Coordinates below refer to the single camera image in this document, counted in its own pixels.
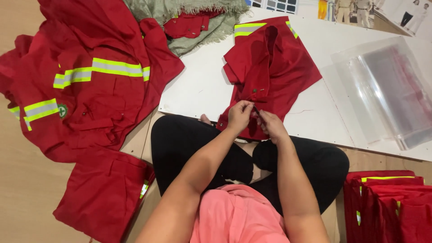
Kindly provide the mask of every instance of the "stack of folded uniforms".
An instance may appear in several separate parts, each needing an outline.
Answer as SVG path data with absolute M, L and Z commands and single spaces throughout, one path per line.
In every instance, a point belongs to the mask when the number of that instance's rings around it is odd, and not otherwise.
M 432 243 L 432 186 L 410 170 L 348 174 L 347 243 Z

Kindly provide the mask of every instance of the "hand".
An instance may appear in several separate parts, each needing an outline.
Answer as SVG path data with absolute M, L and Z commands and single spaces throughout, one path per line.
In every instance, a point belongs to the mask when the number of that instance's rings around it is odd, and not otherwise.
M 237 133 L 237 136 L 249 124 L 249 116 L 251 116 L 254 104 L 250 101 L 241 100 L 235 104 L 228 113 L 228 127 Z
M 274 144 L 277 145 L 281 141 L 291 139 L 283 126 L 282 121 L 277 117 L 277 115 L 261 110 L 260 116 L 264 121 L 262 121 L 261 118 L 258 118 L 257 123 L 261 126 L 261 129 L 263 129 L 263 132 L 270 136 L 270 139 Z

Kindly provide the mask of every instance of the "pink shirt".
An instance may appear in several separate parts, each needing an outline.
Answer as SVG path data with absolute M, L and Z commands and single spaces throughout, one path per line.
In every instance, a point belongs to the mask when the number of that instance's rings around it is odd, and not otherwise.
M 190 243 L 289 243 L 282 216 L 247 185 L 207 191 Z

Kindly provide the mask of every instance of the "green cross logo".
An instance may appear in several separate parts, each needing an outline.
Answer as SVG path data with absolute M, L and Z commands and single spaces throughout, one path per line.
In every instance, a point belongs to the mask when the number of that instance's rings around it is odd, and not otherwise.
M 58 107 L 58 113 L 60 115 L 60 119 L 63 119 L 67 114 L 67 107 L 66 105 L 63 104 L 58 104 L 57 107 Z

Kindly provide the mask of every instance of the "left hand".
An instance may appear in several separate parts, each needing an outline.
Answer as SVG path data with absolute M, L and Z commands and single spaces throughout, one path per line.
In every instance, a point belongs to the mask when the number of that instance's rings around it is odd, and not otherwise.
M 235 104 L 228 113 L 228 126 L 227 128 L 240 134 L 249 124 L 249 117 L 254 104 L 250 101 L 241 100 Z

